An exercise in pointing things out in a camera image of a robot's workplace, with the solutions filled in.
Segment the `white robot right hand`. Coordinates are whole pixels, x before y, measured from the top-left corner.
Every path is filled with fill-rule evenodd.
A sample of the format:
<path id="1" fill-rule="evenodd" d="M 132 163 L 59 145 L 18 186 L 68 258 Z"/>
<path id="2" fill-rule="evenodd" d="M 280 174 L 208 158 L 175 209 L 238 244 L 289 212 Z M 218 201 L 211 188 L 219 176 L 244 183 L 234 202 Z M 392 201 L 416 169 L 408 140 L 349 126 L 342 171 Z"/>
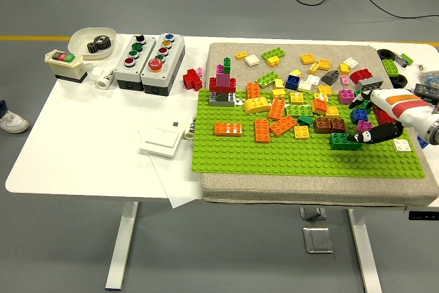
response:
<path id="1" fill-rule="evenodd" d="M 438 144 L 438 113 L 424 100 L 406 89 L 375 89 L 363 91 L 349 105 L 352 109 L 364 100 L 383 110 L 395 121 L 371 128 L 363 133 L 351 134 L 349 141 L 374 144 L 398 138 L 404 128 L 414 128 L 421 138 Z"/>

